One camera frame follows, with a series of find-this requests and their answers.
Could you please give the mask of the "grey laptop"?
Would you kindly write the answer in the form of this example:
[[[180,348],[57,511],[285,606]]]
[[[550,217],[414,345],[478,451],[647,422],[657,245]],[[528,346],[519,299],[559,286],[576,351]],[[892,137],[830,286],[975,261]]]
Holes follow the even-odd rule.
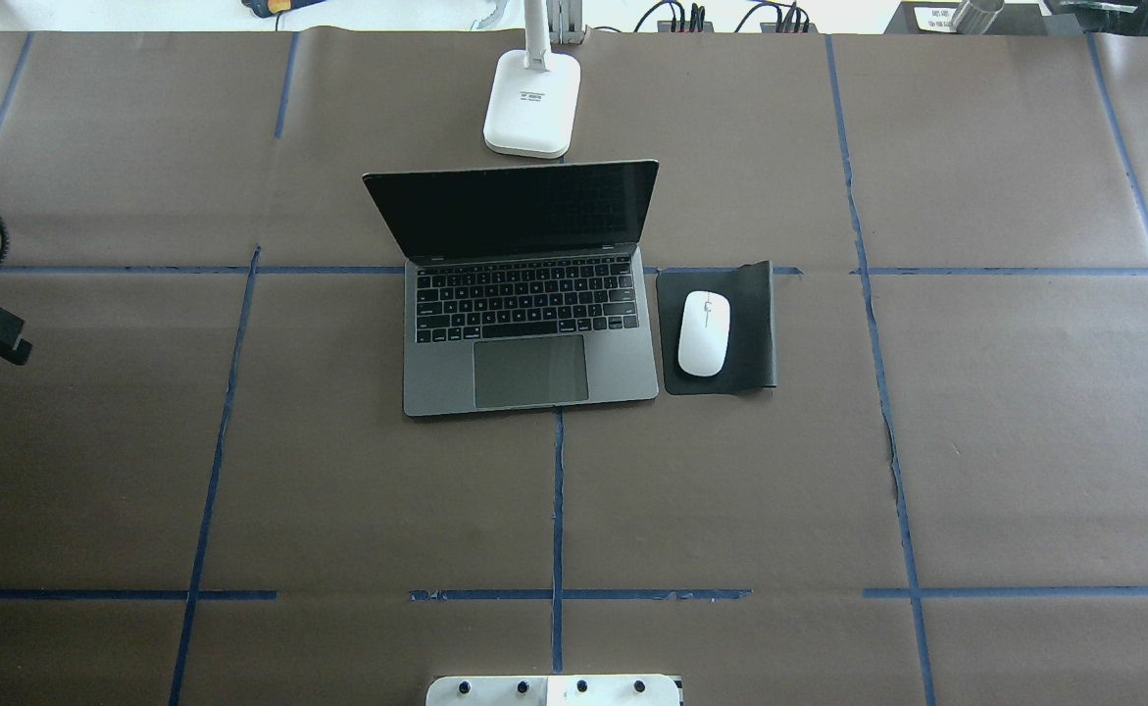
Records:
[[[653,399],[658,161],[363,174],[405,259],[413,419]]]

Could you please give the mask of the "white computer mouse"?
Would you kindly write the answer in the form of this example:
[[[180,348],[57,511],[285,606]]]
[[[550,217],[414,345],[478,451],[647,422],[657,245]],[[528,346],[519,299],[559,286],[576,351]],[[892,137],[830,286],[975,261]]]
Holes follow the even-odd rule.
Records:
[[[718,377],[724,367],[731,323],[730,301],[714,290],[690,290],[682,301],[677,365],[682,374]]]

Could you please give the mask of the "black mouse pad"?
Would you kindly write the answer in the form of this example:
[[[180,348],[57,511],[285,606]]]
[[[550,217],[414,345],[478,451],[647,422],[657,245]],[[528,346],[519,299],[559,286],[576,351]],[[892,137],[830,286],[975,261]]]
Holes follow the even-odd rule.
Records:
[[[712,378],[682,374],[677,365],[678,331],[690,290],[714,290],[730,301],[731,323],[726,363]],[[731,270],[664,270],[656,277],[665,389],[673,396],[736,394],[775,387],[774,264],[758,261]]]

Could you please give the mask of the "white desk lamp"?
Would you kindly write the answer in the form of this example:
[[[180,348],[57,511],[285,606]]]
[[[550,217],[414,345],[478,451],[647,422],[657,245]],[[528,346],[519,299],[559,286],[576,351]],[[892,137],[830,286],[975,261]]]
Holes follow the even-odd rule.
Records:
[[[533,158],[569,152],[581,65],[554,44],[583,37],[579,1],[525,1],[523,51],[498,59],[484,113],[483,139],[492,152]]]

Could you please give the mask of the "far orange black usb hub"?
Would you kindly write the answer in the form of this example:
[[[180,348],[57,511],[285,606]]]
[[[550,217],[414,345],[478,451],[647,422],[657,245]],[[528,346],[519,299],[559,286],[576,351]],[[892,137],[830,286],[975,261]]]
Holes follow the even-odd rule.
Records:
[[[669,34],[711,34],[716,28],[708,17],[708,6],[698,1],[656,1],[641,14],[631,31],[644,31],[656,20],[656,31]]]

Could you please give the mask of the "orange black usb hub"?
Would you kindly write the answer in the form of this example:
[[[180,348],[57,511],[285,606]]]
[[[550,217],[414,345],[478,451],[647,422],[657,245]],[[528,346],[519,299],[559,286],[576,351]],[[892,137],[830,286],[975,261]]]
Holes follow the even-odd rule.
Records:
[[[734,34],[817,34],[810,14],[798,1],[750,1],[748,10],[736,23]]]
[[[641,14],[631,31],[644,31],[656,20],[656,31],[669,34],[711,34],[716,28],[708,17],[708,6],[698,1],[656,1]]]

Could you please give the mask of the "near orange black usb hub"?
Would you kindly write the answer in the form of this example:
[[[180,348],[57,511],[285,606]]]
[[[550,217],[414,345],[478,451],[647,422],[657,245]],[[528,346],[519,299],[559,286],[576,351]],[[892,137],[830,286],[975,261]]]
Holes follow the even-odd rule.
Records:
[[[734,34],[817,34],[810,14],[798,1],[750,1],[748,10],[736,23]]]

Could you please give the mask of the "black box with label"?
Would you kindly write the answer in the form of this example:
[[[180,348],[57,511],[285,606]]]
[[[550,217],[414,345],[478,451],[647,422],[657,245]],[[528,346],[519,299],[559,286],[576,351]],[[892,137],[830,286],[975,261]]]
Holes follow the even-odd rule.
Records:
[[[882,34],[955,34],[953,20],[959,1],[901,1]],[[1007,3],[985,36],[1045,36],[1038,3]]]

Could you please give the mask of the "silver metal cup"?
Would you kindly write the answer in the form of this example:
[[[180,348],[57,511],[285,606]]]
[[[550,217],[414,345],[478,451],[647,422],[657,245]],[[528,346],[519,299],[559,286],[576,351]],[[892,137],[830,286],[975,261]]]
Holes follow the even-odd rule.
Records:
[[[986,34],[995,23],[1004,0],[962,0],[951,17],[955,34]]]

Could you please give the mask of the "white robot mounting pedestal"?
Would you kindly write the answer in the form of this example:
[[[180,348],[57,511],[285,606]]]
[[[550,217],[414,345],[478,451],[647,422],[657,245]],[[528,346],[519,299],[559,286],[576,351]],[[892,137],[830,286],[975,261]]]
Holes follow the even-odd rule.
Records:
[[[681,680],[664,674],[447,676],[425,705],[682,705]]]

